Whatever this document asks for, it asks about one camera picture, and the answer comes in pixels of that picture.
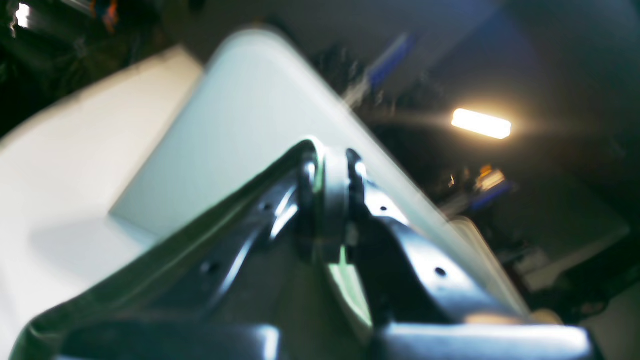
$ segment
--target machine part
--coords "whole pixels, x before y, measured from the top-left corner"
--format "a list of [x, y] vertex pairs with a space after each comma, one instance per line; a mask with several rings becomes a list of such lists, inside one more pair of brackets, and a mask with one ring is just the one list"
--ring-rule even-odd
[[376, 326], [391, 320], [471, 323], [484, 315], [508, 323], [524, 321], [491, 298], [440, 249], [397, 220], [379, 217], [360, 231], [362, 240], [353, 262]]
[[[324, 164], [319, 196], [322, 207], [315, 227], [319, 236], [313, 238], [323, 250], [333, 251], [335, 246], [339, 250], [345, 245], [347, 225], [356, 228], [352, 233], [358, 238], [349, 244], [352, 253], [349, 261], [360, 274], [373, 330], [377, 331], [369, 351], [371, 358], [475, 359], [480, 354], [481, 359], [504, 359], [508, 354], [509, 358], [521, 355], [523, 359], [597, 359], [586, 331], [559, 328], [552, 335], [541, 336], [536, 329], [542, 327], [522, 325], [525, 319], [489, 296], [454, 261], [408, 226], [400, 209], [367, 178], [358, 154], [330, 151]], [[324, 264], [300, 261], [304, 254], [299, 254], [296, 240], [285, 235], [291, 233], [283, 231], [287, 224], [304, 226], [313, 222], [301, 215], [312, 216], [313, 210], [318, 210], [313, 200], [310, 203], [310, 199], [316, 198], [310, 189], [318, 177], [312, 155], [303, 158], [301, 167], [302, 170], [290, 170], [279, 181], [260, 188], [266, 190], [261, 190], [262, 195], [257, 196], [239, 221], [215, 239], [205, 256], [190, 262], [182, 277], [157, 300], [149, 306], [142, 304], [128, 312], [112, 314], [102, 325], [87, 320], [84, 328], [67, 338], [62, 346], [64, 356], [115, 360], [139, 353], [145, 356], [144, 351], [148, 350], [153, 358], [156, 350], [145, 348], [149, 343], [157, 343], [158, 351], [168, 347], [167, 351], [175, 351], [171, 352], [173, 358], [185, 360], [218, 358], [219, 354], [231, 358], [279, 359], [280, 331], [287, 343], [295, 339], [292, 356], [311, 355], [313, 352], [305, 350], [309, 348], [305, 345], [309, 344], [309, 337], [324, 336], [323, 332], [331, 329], [323, 327], [315, 331], [313, 326], [322, 327], [323, 319], [335, 314], [330, 316], [330, 311], [325, 312], [328, 308], [321, 307], [311, 307], [311, 312], [303, 310], [330, 293], [328, 289], [306, 287], [318, 281], [314, 269], [320, 270]], [[335, 222], [327, 222], [334, 220], [339, 220], [342, 228]], [[210, 234], [205, 231], [204, 238]], [[188, 235], [189, 232], [180, 232], [178, 237]], [[326, 241], [326, 235], [333, 236], [331, 241]], [[313, 260], [333, 261], [324, 253]], [[283, 302], [287, 296], [299, 300]], [[283, 311], [294, 314], [283, 315]], [[299, 322], [297, 319], [301, 317], [316, 320]], [[113, 323], [114, 318], [135, 322]], [[264, 332], [261, 330], [265, 329], [261, 325], [264, 323], [277, 323], [281, 328], [268, 327]], [[478, 325], [483, 323], [496, 327], [493, 331], [485, 330], [486, 327]], [[240, 324], [249, 326], [235, 330], [234, 326]], [[185, 337], [186, 341], [175, 344], [175, 339]], [[103, 346], [122, 339], [127, 340], [120, 341], [124, 348]], [[531, 357], [520, 349], [512, 351], [506, 347], [520, 342], [525, 344], [523, 348], [541, 344], [547, 348], [531, 350], [542, 354]], [[219, 352], [210, 352], [213, 346]], [[340, 344], [333, 349], [347, 358], [353, 358], [357, 351], [351, 345]]]
[[318, 256], [325, 263], [340, 261], [349, 211], [349, 163], [345, 151], [330, 149], [324, 155], [322, 210]]
[[298, 177], [298, 224], [296, 226], [296, 244], [302, 260], [311, 262], [316, 239], [316, 216], [318, 213], [314, 188], [318, 174], [317, 157], [314, 152], [302, 155]]
[[72, 332], [61, 353], [56, 360], [288, 358], [273, 326], [173, 322], [101, 323]]
[[257, 243], [275, 241], [280, 231], [298, 212], [298, 174], [289, 172], [270, 188], [239, 224], [150, 307], [166, 310], [195, 310], [204, 318], [227, 294]]
[[377, 333], [369, 359], [601, 359], [589, 333], [555, 325], [393, 325]]

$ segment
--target white panel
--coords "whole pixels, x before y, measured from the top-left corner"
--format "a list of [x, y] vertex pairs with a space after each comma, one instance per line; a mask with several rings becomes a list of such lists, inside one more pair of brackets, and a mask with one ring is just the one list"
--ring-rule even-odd
[[35, 115], [0, 142], [0, 359], [33, 317], [136, 259], [157, 236], [107, 217], [188, 99], [176, 48]]

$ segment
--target metal arm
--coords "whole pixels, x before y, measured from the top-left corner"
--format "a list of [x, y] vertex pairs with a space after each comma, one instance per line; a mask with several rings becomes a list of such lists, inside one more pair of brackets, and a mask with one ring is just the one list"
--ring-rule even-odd
[[[299, 168], [268, 188], [208, 253], [139, 309], [137, 322], [130, 326], [107, 323], [75, 332], [62, 354], [88, 357], [87, 347], [79, 347], [80, 342], [92, 344], [94, 359], [130, 355], [133, 350], [127, 346], [132, 345], [110, 345], [115, 338], [109, 340], [104, 333], [127, 329], [134, 343], [137, 338], [147, 343], [172, 341], [166, 328], [169, 319], [182, 321], [181, 327], [184, 320], [195, 320], [194, 328], [185, 330], [190, 334], [227, 334], [227, 341], [209, 344], [211, 358], [216, 358], [215, 352], [229, 359], [246, 358], [243, 348], [252, 350], [251, 358], [281, 358], [286, 355], [282, 349], [287, 333], [282, 340], [275, 327], [236, 325], [276, 325], [271, 319], [282, 311], [278, 299], [286, 289], [283, 279], [300, 271], [296, 264], [336, 263], [345, 247], [348, 261], [362, 279], [372, 314], [370, 358], [599, 358], [584, 329], [526, 324], [527, 319], [485, 292], [437, 246], [411, 229], [400, 209], [367, 177], [356, 152], [330, 151], [321, 173], [319, 168], [315, 154], [304, 155]], [[158, 319], [164, 322], [155, 323]], [[139, 321], [151, 323], [140, 327]], [[493, 325], [477, 325], [488, 322]], [[91, 341], [88, 333], [93, 334]], [[268, 341], [268, 334], [277, 336]], [[97, 347], [116, 355], [96, 356], [100, 354]], [[269, 356], [255, 355], [260, 349], [267, 354], [267, 348], [279, 350]]]

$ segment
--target black metal bracket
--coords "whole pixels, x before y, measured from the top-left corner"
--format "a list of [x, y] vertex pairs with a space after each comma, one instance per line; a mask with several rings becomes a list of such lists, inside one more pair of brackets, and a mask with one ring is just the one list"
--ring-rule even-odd
[[[527, 324], [527, 319], [484, 291], [462, 267], [410, 227], [392, 199], [368, 177], [364, 162], [352, 150], [327, 152], [322, 166], [316, 154], [305, 154], [297, 169], [268, 188], [195, 266], [144, 310], [187, 313], [199, 329], [211, 334], [224, 331], [231, 323], [255, 323], [256, 319], [269, 323], [284, 288], [279, 278], [294, 271], [296, 263], [337, 263], [343, 247], [362, 280], [372, 316], [374, 337], [369, 355], [373, 358], [551, 360], [599, 356], [586, 331], [549, 327], [554, 329], [553, 337], [539, 336], [544, 327]], [[218, 327], [203, 324], [211, 319], [217, 319], [213, 322]], [[494, 328], [499, 336], [488, 336], [476, 331], [476, 325], [469, 325], [486, 322], [503, 324]], [[528, 353], [505, 356], [509, 342], [514, 341], [508, 336], [506, 323], [517, 329], [513, 334], [518, 334], [518, 341], [530, 345]], [[108, 329], [118, 326], [111, 324]], [[125, 328], [146, 334], [137, 327]], [[166, 337], [167, 330], [162, 329]], [[261, 339], [258, 348], [250, 347], [252, 354], [263, 347], [282, 347], [279, 340], [275, 345], [265, 342], [257, 329], [234, 330], [237, 336], [232, 338], [232, 348], [224, 343], [218, 348], [228, 352], [226, 358], [236, 358], [242, 352], [234, 352], [235, 346], [246, 339]], [[523, 340], [528, 336], [538, 346]], [[467, 340], [481, 356], [470, 355]], [[430, 349], [444, 341], [448, 341], [446, 351]]]

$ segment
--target bolt hole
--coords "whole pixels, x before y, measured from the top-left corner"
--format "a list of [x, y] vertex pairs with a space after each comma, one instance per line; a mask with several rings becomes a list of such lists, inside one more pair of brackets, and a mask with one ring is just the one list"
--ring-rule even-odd
[[205, 261], [204, 263], [202, 263], [202, 265], [200, 265], [200, 272], [206, 275], [211, 275], [214, 272], [218, 271], [219, 268], [220, 264]]

